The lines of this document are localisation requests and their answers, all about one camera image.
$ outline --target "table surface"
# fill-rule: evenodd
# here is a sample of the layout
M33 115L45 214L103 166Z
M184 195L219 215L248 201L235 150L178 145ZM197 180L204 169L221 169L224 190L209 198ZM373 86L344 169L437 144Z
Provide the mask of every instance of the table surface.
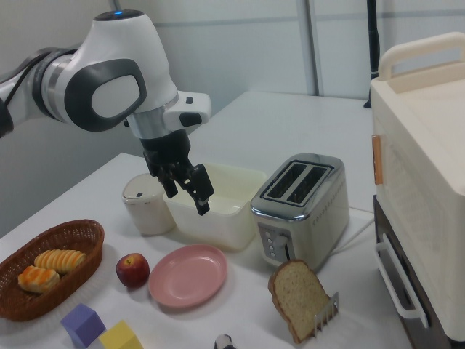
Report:
M371 112L362 105L361 100L247 92L191 134L191 160L271 175L295 153L339 157L346 165L352 207L341 245L373 218L367 212L374 193ZM130 179L146 172L142 158L120 154L0 239L4 260L65 221L93 219L105 229L103 260L95 274L41 318L25 323L0 318L0 348L74 348L60 320L80 302L96 310L108 329L125 320L145 349L213 348L220 334L229 334L238 349L297 348L271 301L267 282L274 267L262 259L257 240L242 252L225 252L225 284L195 308L165 308L147 286L129 291L119 282L115 266L125 254L142 253L153 268L168 253L196 242L176 228L162 236L139 234L121 193ZM376 267L374 244L371 225L318 271L326 292L339 292L340 311L317 338L298 348L410 348ZM102 345L96 340L89 348Z

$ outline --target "toy block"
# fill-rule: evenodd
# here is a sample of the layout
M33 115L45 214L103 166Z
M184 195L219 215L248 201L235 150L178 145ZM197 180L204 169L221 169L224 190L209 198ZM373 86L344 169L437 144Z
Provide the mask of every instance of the toy block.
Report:
M124 320L101 334L99 340L105 349L144 349L136 334Z
M89 345L106 330L95 310L80 303L61 320L66 332L75 344L81 347Z

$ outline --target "apple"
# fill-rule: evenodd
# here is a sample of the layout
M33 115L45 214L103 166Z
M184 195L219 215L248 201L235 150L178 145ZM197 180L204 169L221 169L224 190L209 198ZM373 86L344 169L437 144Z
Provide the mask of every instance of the apple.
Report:
M147 281L149 274L148 261L140 253L128 254L116 264L116 275L126 287L141 287Z

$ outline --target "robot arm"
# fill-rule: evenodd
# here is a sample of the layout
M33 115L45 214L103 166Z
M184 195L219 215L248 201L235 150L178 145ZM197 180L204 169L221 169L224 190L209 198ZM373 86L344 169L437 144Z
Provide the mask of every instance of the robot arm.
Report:
M0 137L43 115L93 132L127 120L167 196L177 194L176 181L199 214L209 210L214 190L205 167L189 161L185 128L209 120L210 98L177 90L161 40L142 12L98 15L79 49L44 49L0 81Z

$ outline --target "wicker basket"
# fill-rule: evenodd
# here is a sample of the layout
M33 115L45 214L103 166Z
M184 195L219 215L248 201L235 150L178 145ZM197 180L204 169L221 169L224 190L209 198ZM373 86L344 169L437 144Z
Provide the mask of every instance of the wicker basket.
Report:
M0 264L0 317L28 321L48 313L89 279L102 261L103 227L94 220L75 220L50 228ZM75 249L87 258L48 292L23 291L17 276L48 249Z

